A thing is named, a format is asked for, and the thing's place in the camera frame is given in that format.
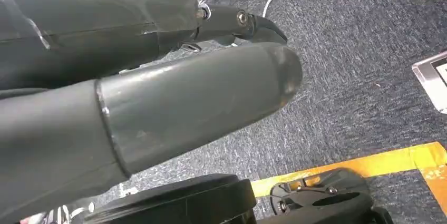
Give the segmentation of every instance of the bolt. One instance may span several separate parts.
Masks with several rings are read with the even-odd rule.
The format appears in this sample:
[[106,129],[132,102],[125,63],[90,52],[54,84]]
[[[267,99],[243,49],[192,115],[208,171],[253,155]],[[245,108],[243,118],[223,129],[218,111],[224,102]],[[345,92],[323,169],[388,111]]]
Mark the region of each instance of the bolt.
[[283,201],[280,201],[279,204],[278,204],[278,209],[281,212],[286,212],[287,206],[286,206],[286,204]]
[[247,22],[248,22],[248,16],[247,16],[247,13],[245,13],[244,11],[239,11],[239,12],[237,13],[237,19],[238,19],[238,22],[239,22],[239,24],[240,24],[241,26],[245,26],[245,25],[247,25]]
[[204,8],[200,8],[197,11],[197,18],[200,18],[202,20],[205,20],[208,17],[208,13]]
[[334,187],[329,187],[327,188],[327,190],[329,191],[330,194],[336,194],[338,192],[338,190],[335,189]]

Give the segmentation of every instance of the floor tape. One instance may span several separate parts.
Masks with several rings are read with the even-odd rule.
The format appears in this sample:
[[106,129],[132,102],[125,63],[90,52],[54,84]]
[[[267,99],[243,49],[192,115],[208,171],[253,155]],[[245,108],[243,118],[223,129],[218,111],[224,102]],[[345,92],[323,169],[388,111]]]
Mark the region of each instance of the floor tape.
[[271,188],[336,168],[350,168],[368,178],[407,170],[419,169],[427,185],[447,215],[447,152],[438,142],[417,145],[405,149],[333,163],[308,170],[253,181],[251,186],[256,197],[268,196]]

